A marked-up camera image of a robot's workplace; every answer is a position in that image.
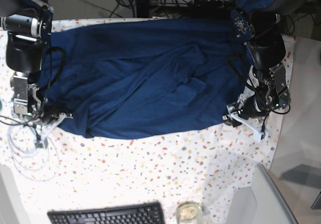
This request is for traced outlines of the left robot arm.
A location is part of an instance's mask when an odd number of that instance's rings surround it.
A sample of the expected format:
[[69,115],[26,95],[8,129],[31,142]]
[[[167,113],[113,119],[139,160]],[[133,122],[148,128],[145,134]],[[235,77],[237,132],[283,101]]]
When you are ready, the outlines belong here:
[[236,37],[245,44],[253,75],[259,85],[254,95],[237,108],[238,117],[264,117],[290,105],[286,70],[282,61],[285,44],[279,29],[283,16],[292,14],[308,0],[237,0],[231,11]]

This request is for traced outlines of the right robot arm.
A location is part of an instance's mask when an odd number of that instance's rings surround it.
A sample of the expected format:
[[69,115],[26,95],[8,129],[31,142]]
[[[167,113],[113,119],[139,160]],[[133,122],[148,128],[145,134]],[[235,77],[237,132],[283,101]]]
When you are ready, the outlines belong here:
[[53,13],[49,0],[1,0],[1,28],[8,34],[6,64],[15,72],[13,116],[24,125],[45,126],[59,117],[45,104],[63,67],[44,86],[38,85],[45,61],[52,61],[54,52],[65,55],[62,48],[51,45]]

